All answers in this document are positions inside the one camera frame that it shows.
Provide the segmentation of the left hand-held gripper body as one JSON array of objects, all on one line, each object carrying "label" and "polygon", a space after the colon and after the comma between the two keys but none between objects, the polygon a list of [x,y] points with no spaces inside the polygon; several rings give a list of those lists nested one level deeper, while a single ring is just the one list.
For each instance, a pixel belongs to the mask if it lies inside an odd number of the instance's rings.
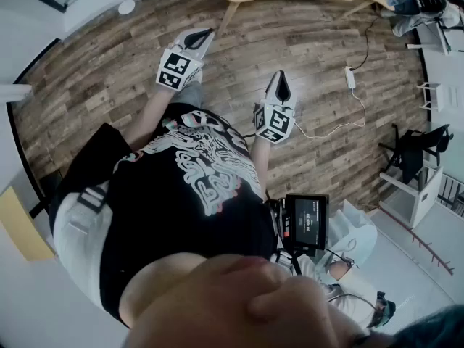
[{"label": "left hand-held gripper body", "polygon": [[164,50],[158,71],[157,84],[173,91],[183,90],[203,67],[205,38],[176,39]]}]

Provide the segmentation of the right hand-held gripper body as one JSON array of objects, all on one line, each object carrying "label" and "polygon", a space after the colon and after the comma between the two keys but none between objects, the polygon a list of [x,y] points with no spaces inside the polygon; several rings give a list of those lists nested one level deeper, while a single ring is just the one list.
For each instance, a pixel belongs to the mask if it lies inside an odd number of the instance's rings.
[{"label": "right hand-held gripper body", "polygon": [[254,112],[255,135],[278,144],[287,139],[295,124],[296,100],[290,104],[261,99]]}]

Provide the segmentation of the person's right forearm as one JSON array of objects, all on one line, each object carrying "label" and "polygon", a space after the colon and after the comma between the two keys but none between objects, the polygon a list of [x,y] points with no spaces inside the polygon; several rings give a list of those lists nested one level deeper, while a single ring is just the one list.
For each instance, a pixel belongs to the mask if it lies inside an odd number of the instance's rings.
[{"label": "person's right forearm", "polygon": [[264,138],[256,136],[250,152],[257,177],[260,182],[261,196],[263,200],[267,199],[267,180],[268,164],[270,159],[270,142]]}]

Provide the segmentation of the person's left forearm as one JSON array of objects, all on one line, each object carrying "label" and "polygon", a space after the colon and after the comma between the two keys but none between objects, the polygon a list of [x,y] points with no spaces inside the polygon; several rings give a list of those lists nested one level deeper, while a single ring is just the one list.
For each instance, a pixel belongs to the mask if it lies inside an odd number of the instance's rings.
[{"label": "person's left forearm", "polygon": [[162,116],[176,92],[157,84],[144,108],[135,120],[125,129],[123,138],[129,147],[135,151],[146,146],[156,130]]}]

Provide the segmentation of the grey trousers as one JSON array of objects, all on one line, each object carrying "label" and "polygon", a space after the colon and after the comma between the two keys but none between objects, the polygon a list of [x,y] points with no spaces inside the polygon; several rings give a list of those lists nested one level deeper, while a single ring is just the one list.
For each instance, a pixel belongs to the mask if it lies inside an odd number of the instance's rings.
[{"label": "grey trousers", "polygon": [[171,104],[187,104],[201,108],[204,100],[202,84],[199,81],[192,81],[180,92],[176,93],[170,100]]}]

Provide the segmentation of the black monitor screen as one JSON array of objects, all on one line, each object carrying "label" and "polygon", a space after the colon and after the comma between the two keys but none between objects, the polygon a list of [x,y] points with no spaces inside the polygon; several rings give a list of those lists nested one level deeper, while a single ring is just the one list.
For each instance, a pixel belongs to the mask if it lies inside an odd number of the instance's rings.
[{"label": "black monitor screen", "polygon": [[324,250],[329,222],[329,195],[287,194],[284,243],[295,251]]}]

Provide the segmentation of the black office chair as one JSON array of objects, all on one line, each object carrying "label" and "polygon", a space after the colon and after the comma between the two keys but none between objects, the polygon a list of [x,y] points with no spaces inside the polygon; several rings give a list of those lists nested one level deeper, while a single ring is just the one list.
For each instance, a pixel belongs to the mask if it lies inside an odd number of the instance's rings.
[{"label": "black office chair", "polygon": [[388,165],[382,170],[386,173],[390,167],[397,167],[402,171],[402,182],[408,184],[412,179],[419,179],[420,171],[424,166],[424,153],[436,158],[440,165],[440,154],[444,153],[454,135],[449,132],[450,124],[443,125],[430,132],[407,130],[399,136],[397,124],[391,125],[394,129],[394,146],[378,145],[385,150],[393,152]]}]

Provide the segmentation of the black printed T-shirt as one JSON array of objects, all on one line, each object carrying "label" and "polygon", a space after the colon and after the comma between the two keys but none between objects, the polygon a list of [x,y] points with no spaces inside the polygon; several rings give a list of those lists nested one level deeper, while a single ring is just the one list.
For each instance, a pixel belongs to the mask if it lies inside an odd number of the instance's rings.
[{"label": "black printed T-shirt", "polygon": [[119,318],[125,287],[148,264],[177,253],[269,258],[276,235],[246,141],[211,111],[171,104],[150,142],[133,151],[103,124],[73,160],[51,201],[108,181],[113,211],[100,267],[105,312]]}]

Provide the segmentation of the white open cabinet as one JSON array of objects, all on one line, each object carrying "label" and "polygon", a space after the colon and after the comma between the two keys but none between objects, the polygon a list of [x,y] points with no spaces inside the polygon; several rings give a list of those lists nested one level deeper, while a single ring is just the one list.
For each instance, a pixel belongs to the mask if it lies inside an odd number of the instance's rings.
[{"label": "white open cabinet", "polygon": [[395,192],[385,201],[380,201],[380,208],[408,230],[414,229],[436,203],[442,182],[443,167],[433,167],[427,162],[424,167],[428,178],[423,188],[414,188],[386,173],[380,178],[395,187]]}]

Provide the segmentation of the white harness vest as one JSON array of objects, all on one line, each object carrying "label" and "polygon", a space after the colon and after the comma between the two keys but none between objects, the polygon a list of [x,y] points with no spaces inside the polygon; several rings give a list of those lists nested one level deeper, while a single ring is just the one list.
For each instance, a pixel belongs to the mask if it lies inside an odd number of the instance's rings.
[{"label": "white harness vest", "polygon": [[77,287],[99,308],[100,267],[113,211],[109,182],[69,193],[57,210],[53,240],[60,262]]}]

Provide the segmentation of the yellow board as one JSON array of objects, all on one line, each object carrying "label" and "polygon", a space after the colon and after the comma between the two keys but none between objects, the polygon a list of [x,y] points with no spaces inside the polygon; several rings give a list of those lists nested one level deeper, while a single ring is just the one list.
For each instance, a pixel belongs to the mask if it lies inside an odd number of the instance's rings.
[{"label": "yellow board", "polygon": [[37,231],[14,188],[0,195],[0,222],[19,252],[27,261],[48,260],[54,251]]}]

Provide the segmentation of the black monitor mount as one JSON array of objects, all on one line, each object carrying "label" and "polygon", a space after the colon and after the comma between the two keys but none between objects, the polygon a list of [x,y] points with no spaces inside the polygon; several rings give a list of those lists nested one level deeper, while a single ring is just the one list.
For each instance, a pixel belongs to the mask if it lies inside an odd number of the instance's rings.
[{"label": "black monitor mount", "polygon": [[278,235],[282,239],[290,237],[290,218],[287,213],[286,200],[284,198],[268,199],[266,204],[273,213]]}]

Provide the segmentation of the red hook rail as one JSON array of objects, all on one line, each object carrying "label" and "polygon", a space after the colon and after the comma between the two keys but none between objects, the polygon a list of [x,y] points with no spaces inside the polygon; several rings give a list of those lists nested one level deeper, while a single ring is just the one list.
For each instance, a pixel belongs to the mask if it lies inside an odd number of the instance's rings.
[{"label": "red hook rail", "polygon": [[404,228],[411,236],[412,236],[412,241],[411,243],[413,244],[415,241],[418,243],[419,248],[424,248],[426,249],[430,255],[431,255],[431,262],[436,261],[437,262],[437,267],[439,268],[442,266],[451,276],[454,275],[454,269],[455,267],[450,267],[450,261],[445,262],[432,248],[431,245],[432,243],[426,243],[423,239],[421,239],[416,233],[413,232],[411,228],[408,228],[401,220],[399,220],[396,216],[391,214],[388,210],[384,209],[382,206],[378,207],[379,210],[381,210],[383,213],[388,215],[393,221],[395,221],[398,225],[400,225],[402,228]]}]

